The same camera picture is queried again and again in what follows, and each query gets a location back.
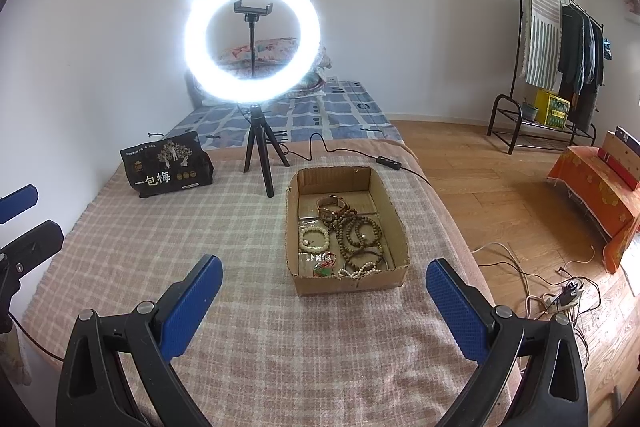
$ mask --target floral tablecloth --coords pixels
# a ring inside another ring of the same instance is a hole
[[[640,190],[631,190],[597,155],[597,147],[568,147],[547,178],[564,182],[609,235],[603,254],[614,273],[640,224]]]

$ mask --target bed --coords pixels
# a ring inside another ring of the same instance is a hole
[[[422,172],[357,82],[264,109],[292,151],[307,155],[319,130],[330,148],[397,158]],[[417,176],[353,153],[326,153],[319,141],[312,162],[272,162],[276,197],[266,198],[257,165],[242,173],[243,121],[233,105],[203,107],[168,134],[198,132],[216,166],[207,187],[141,200],[121,166],[53,258],[25,327],[64,353],[81,309],[129,312],[214,253],[225,267],[222,289],[187,352],[172,362],[212,425],[434,425],[475,364],[462,357],[425,290],[428,262],[445,257],[492,301],[449,213]],[[284,194],[297,170],[339,164],[380,174],[406,227],[412,265],[398,289],[300,298],[285,263]],[[141,409],[158,424],[132,360],[123,363]],[[513,371],[487,425],[504,416],[517,378]]]

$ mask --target baseboard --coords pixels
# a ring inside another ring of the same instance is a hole
[[[469,118],[456,118],[453,116],[427,116],[425,114],[385,113],[389,120],[406,120],[420,122],[461,123],[465,125],[488,126],[488,120],[471,120]]]

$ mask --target tripod leg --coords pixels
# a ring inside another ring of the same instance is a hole
[[[269,153],[267,152],[267,142],[261,128],[255,133],[255,140],[258,142],[258,155],[260,156],[260,167],[262,167],[262,177],[264,178],[264,188],[267,190],[267,197],[273,198],[273,179],[271,178],[271,166],[269,165]]]
[[[251,165],[251,153],[254,151],[255,131],[253,126],[249,128],[249,136],[246,140],[246,155],[244,156],[244,171],[249,172],[249,165]]]
[[[280,144],[278,143],[276,136],[273,134],[273,129],[269,126],[268,123],[264,124],[264,131],[265,133],[267,133],[267,136],[269,137],[269,141],[271,142],[271,145],[273,145],[273,148],[276,150],[276,153],[280,157],[283,165],[285,167],[290,167],[289,160],[287,160],[287,157],[284,155],[284,152],[282,151],[282,147],[280,147]]]

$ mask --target ring light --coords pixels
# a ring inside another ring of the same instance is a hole
[[[320,23],[310,0],[281,0],[300,24],[300,45],[282,70],[268,78],[240,80],[221,70],[207,51],[207,27],[215,13],[231,0],[195,0],[187,20],[184,47],[187,65],[200,85],[213,96],[233,102],[262,102],[295,86],[318,54]]]

